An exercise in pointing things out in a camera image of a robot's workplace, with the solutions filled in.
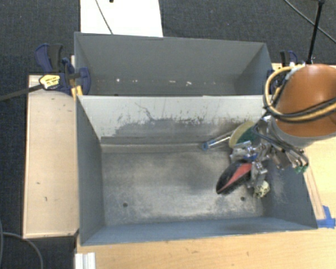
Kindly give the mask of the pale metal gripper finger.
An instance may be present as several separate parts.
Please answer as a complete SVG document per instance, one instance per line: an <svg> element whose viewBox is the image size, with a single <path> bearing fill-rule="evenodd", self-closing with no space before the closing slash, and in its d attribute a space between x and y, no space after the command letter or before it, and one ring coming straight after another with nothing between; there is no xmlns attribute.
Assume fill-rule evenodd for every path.
<svg viewBox="0 0 336 269"><path fill-rule="evenodd" d="M231 162L244 160L253 162L256 160L259 153L259 145L254 145L251 142L238 143L233 147L232 154L230 155Z"/></svg>
<svg viewBox="0 0 336 269"><path fill-rule="evenodd" d="M254 191L268 191L268 182L265 180L267 172L261 162L253 162L248 187L254 188Z"/></svg>

